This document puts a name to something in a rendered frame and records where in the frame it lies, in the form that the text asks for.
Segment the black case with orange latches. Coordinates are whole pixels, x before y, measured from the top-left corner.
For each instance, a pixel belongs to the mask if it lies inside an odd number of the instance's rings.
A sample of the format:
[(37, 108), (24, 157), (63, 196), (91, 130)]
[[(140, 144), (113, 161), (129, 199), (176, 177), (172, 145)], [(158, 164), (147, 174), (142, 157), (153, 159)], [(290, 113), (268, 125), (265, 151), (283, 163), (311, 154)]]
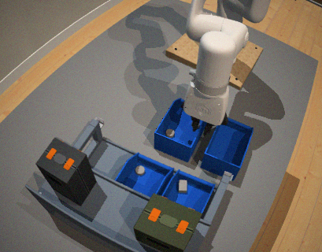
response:
[(55, 191), (79, 206), (97, 182), (87, 155), (55, 137), (36, 165)]

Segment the grey low shelf rack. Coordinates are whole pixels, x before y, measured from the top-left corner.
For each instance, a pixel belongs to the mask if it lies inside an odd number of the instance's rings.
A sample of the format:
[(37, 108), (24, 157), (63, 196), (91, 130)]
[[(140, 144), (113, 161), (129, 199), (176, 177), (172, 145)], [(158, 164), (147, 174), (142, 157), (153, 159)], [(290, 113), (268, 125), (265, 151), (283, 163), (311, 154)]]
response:
[[(103, 119), (93, 119), (73, 146), (82, 151), (93, 136), (84, 153), (97, 182), (82, 206), (55, 191), (47, 180), (38, 192), (25, 187), (47, 212), (114, 252), (162, 252), (135, 238), (133, 227), (150, 197), (115, 181), (126, 161), (137, 153), (102, 138), (103, 125)], [(198, 252), (233, 176), (224, 171), (184, 252)]]

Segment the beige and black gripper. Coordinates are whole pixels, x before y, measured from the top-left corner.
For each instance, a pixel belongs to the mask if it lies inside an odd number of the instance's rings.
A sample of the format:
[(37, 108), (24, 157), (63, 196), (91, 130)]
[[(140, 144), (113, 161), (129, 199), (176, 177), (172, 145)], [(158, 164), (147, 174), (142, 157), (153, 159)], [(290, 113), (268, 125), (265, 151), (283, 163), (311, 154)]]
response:
[(186, 98), (181, 108), (183, 108), (186, 114), (191, 116), (193, 132), (196, 131), (200, 120), (207, 122), (203, 133), (203, 135), (206, 135), (207, 132), (210, 133), (212, 126), (228, 124), (226, 112), (228, 108), (229, 87), (227, 86), (227, 90), (221, 95), (209, 96), (196, 88), (193, 79), (189, 84)]

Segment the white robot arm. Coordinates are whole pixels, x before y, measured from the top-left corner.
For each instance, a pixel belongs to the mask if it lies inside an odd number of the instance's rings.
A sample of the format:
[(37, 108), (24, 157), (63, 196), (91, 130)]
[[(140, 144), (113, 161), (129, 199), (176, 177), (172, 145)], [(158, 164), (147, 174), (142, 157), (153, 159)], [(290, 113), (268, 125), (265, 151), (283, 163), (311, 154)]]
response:
[(199, 49), (196, 72), (191, 69), (189, 75), (194, 77), (194, 85), (204, 95), (218, 96), (227, 90), (232, 65), (249, 38), (242, 19), (261, 22), (270, 1), (217, 0), (216, 15), (202, 12), (205, 0), (191, 1), (186, 33), (199, 42)]

